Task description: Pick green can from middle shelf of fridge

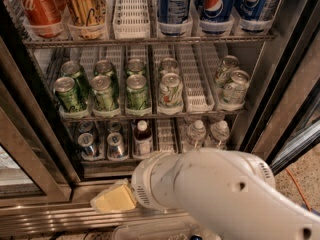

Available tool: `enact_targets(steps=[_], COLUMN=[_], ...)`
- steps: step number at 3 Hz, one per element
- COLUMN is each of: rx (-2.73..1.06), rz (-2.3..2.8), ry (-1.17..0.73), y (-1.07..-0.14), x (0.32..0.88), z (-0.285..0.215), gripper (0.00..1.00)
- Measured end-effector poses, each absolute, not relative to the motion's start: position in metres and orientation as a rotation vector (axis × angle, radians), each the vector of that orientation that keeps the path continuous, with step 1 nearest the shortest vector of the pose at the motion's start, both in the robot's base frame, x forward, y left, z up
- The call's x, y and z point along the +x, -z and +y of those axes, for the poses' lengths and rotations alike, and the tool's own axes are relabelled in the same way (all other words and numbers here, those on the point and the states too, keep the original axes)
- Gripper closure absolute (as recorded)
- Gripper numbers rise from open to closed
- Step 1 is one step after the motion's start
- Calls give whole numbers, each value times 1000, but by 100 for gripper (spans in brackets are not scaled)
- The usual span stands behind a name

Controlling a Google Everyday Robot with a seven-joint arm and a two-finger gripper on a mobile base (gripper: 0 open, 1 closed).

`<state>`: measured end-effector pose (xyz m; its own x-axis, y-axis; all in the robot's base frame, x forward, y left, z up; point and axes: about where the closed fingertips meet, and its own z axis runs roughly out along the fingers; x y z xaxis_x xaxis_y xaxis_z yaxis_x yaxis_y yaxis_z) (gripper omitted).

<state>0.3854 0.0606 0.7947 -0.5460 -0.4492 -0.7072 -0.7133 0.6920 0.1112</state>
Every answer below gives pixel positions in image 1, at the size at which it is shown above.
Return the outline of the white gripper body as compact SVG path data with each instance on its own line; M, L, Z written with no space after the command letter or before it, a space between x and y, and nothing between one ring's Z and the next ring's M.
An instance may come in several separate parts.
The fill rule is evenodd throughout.
M139 204L158 211L179 207L173 191L174 167L179 158L179 154L156 152L140 162L131 178Z

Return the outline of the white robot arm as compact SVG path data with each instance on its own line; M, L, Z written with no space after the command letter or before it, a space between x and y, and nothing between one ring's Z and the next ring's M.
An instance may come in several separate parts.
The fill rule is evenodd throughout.
M158 152L91 200L100 213L180 209L225 240L320 240L320 218L275 189L259 157L215 148Z

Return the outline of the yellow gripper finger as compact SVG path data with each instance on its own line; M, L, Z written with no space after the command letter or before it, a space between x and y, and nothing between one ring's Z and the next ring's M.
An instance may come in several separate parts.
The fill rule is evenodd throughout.
M91 207L98 213L112 213L133 210L137 200L127 179L119 180L100 192L90 201Z

